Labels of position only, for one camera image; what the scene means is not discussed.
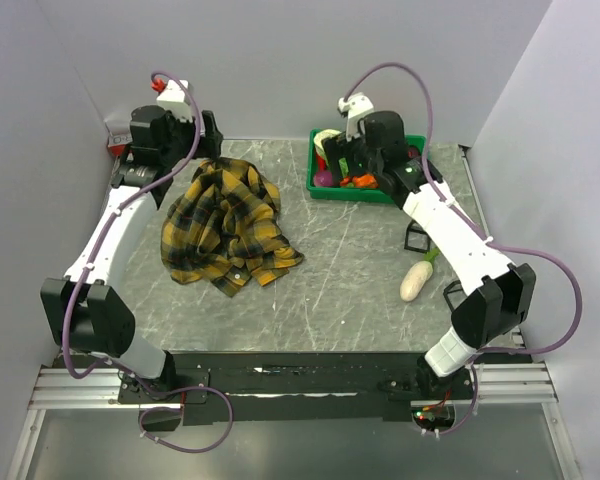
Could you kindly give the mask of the yellow plaid shirt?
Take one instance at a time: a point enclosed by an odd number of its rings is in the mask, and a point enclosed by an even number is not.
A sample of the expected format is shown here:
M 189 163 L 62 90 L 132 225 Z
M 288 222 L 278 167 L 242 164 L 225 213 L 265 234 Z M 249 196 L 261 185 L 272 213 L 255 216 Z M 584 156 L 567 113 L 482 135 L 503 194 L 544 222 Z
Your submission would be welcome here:
M 228 297 L 252 279 L 264 287 L 304 260 L 277 223 L 280 211 L 279 189 L 255 165 L 204 160 L 167 211 L 162 263 L 174 282 L 205 280 Z

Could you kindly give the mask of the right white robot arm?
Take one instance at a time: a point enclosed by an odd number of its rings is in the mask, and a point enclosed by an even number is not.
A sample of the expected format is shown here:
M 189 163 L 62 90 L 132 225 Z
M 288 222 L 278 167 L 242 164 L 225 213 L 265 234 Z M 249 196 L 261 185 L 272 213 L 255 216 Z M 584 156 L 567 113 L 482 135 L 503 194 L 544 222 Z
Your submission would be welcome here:
M 472 357 L 525 320 L 535 272 L 515 265 L 478 235 L 426 153 L 410 156 L 399 114 L 363 111 L 345 117 L 345 131 L 322 143 L 327 164 L 339 168 L 345 160 L 349 173 L 371 174 L 441 251 L 466 295 L 451 313 L 449 330 L 417 362 L 419 391 L 439 398 Z

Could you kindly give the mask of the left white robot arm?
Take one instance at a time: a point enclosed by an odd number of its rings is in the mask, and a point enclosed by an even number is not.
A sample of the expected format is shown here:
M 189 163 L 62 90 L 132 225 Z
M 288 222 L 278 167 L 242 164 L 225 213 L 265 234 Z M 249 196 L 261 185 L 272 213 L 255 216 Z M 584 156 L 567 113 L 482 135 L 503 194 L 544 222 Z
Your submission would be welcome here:
M 216 159 L 223 135 L 212 111 L 180 119 L 172 107 L 148 105 L 131 113 L 130 141 L 118 156 L 102 216 L 83 252 L 40 296 L 54 342 L 69 374 L 83 379 L 113 366 L 124 387 L 137 385 L 157 402 L 171 399 L 178 375 L 171 353 L 136 329 L 117 287 L 147 222 L 161 206 L 184 158 Z

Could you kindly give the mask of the napa cabbage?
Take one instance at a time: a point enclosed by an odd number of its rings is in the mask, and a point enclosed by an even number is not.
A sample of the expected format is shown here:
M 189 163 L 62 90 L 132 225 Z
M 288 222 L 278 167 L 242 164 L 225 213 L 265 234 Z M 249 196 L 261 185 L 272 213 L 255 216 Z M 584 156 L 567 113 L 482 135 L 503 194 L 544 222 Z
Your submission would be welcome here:
M 316 154 L 321 158 L 326 158 L 325 149 L 323 143 L 325 140 L 336 138 L 341 134 L 339 130 L 335 129 L 324 129 L 319 130 L 313 137 L 313 144 L 316 151 Z

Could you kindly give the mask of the orange carrot slice toy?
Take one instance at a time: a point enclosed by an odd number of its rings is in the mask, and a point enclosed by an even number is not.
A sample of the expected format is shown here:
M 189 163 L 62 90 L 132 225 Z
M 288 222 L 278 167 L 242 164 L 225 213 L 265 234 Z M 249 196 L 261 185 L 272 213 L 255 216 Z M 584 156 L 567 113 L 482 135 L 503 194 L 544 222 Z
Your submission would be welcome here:
M 378 183 L 372 174 L 347 176 L 340 181 L 341 188 L 377 189 Z

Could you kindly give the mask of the purple onion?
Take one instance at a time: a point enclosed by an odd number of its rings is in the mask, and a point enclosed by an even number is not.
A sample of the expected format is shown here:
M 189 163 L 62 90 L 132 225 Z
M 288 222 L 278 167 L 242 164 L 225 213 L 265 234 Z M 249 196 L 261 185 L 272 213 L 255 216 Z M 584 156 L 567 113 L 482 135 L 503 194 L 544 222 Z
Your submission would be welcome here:
M 331 188 L 334 185 L 332 173 L 328 170 L 321 170 L 314 174 L 313 184 L 318 188 Z

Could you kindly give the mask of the green plastic crate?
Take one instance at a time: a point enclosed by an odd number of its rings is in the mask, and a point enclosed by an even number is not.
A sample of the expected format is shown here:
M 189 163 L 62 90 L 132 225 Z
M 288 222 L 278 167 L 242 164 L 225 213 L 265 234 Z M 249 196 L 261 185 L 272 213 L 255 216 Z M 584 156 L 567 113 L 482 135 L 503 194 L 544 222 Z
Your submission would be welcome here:
M 314 140 L 317 135 L 326 130 L 314 129 L 310 132 L 309 141 L 310 148 L 308 153 L 308 167 L 307 167 L 307 180 L 306 188 L 309 191 L 310 197 L 319 200 L 339 200 L 339 201 L 355 201 L 365 203 L 380 203 L 380 204 L 393 204 L 393 200 L 383 193 L 379 189 L 363 189 L 357 187 L 322 187 L 314 182 L 314 176 L 322 171 L 319 168 L 318 157 L 323 157 L 322 154 L 318 154 Z M 415 147 L 419 150 L 420 154 L 425 149 L 428 138 L 421 135 L 406 135 L 404 141 L 399 141 L 399 144 L 404 143 L 407 147 Z

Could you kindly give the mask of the red white cardboard box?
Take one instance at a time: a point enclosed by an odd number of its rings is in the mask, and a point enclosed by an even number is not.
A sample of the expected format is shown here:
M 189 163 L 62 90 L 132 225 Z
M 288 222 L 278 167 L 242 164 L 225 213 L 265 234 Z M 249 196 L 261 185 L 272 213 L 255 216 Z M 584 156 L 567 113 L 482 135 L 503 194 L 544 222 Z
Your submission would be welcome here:
M 107 120 L 105 126 L 108 132 L 107 150 L 113 158 L 117 158 L 132 141 L 129 121 Z

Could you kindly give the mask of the white daikon radish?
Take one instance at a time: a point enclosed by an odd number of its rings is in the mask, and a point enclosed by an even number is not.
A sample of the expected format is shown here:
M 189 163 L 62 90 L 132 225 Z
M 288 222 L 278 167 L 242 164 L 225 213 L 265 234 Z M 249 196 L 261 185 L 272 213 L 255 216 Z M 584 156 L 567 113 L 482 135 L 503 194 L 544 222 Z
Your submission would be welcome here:
M 434 248 L 408 270 L 401 282 L 399 291 L 400 298 L 404 302 L 411 302 L 417 298 L 426 282 L 432 277 L 434 263 L 439 254 L 440 250 Z

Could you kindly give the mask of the black square frame far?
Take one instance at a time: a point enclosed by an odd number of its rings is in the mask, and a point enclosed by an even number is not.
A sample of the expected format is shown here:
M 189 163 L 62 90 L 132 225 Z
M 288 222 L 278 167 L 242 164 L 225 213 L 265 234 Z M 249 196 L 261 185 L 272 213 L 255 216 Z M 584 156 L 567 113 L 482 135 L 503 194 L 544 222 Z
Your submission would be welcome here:
M 426 254 L 431 250 L 431 244 L 431 238 L 426 231 L 415 220 L 411 220 L 405 231 L 404 249 Z

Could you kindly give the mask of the black square frame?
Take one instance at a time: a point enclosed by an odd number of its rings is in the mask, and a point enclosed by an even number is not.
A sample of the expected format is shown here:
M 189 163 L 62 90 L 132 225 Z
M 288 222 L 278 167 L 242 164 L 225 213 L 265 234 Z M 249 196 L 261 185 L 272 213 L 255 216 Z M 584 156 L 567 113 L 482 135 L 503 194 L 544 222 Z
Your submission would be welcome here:
M 454 280 L 443 289 L 443 299 L 451 312 L 453 312 L 458 303 L 461 303 L 466 297 L 459 280 Z
M 431 238 L 426 231 L 415 220 L 411 220 L 405 231 L 404 249 L 426 254 L 431 250 L 431 244 Z

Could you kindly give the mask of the black square frame near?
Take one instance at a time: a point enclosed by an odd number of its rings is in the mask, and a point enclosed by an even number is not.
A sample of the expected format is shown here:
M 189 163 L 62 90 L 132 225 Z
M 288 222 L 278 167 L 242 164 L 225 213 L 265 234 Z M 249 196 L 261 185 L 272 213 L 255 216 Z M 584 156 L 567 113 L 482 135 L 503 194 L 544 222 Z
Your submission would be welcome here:
M 453 312 L 458 303 L 461 303 L 466 297 L 459 280 L 454 280 L 443 289 L 443 299 L 451 312 Z

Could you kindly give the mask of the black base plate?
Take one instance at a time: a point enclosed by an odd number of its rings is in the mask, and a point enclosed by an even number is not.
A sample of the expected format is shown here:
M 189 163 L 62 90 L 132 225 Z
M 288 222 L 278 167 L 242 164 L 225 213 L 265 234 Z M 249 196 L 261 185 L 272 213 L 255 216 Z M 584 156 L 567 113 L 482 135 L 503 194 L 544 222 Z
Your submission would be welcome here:
M 133 380 L 119 390 L 122 405 L 169 406 L 185 425 L 236 421 L 380 418 L 409 422 L 418 402 L 468 400 L 469 371 L 458 370 L 448 389 L 426 395 L 416 381 L 422 353 L 408 352 L 190 352 L 173 358 L 178 387 L 147 394 Z

